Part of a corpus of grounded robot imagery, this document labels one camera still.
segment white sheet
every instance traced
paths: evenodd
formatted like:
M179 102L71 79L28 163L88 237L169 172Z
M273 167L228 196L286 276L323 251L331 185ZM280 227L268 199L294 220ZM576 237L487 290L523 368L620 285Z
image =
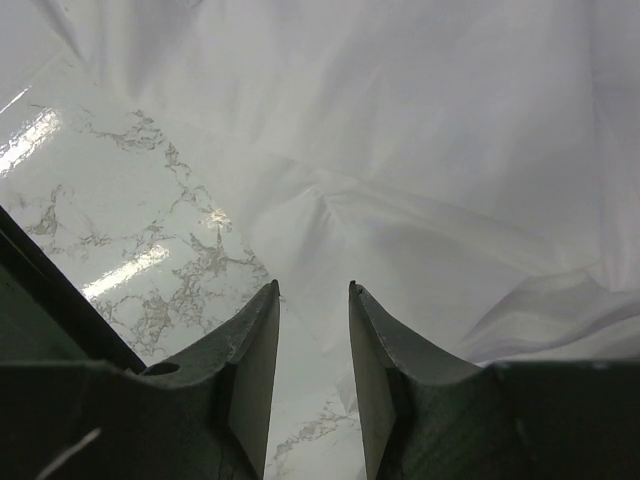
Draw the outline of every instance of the white sheet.
M351 279L477 363L640 351L640 3L33 1L207 153L347 403Z

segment white cloth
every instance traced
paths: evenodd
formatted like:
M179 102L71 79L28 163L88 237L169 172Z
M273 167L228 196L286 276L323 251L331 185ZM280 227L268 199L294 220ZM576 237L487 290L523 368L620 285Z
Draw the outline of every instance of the white cloth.
M347 401L351 279L474 362L638 354L639 2L33 1L217 149L214 196Z

